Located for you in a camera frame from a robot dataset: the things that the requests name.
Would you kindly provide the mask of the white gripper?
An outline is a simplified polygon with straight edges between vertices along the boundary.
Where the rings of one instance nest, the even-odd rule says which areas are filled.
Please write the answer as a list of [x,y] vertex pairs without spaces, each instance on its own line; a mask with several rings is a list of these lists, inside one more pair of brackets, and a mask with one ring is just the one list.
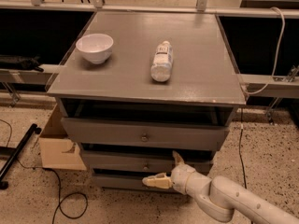
[[211,178],[198,173],[190,165],[184,164],[183,158],[176,152],[172,152],[176,167],[171,172],[171,177],[166,173],[150,175],[142,179],[147,187],[158,189],[173,189],[177,192],[196,198],[198,195],[209,194]]

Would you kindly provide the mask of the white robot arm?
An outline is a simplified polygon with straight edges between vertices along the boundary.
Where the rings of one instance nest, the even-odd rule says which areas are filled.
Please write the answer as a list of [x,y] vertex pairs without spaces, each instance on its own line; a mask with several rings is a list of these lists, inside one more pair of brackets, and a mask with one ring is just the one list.
[[186,164],[173,152],[175,168],[171,175],[159,173],[144,177],[148,187],[170,189],[194,198],[199,208],[215,220],[228,223],[235,210],[254,224],[299,224],[299,219],[243,188],[227,177],[210,178]]

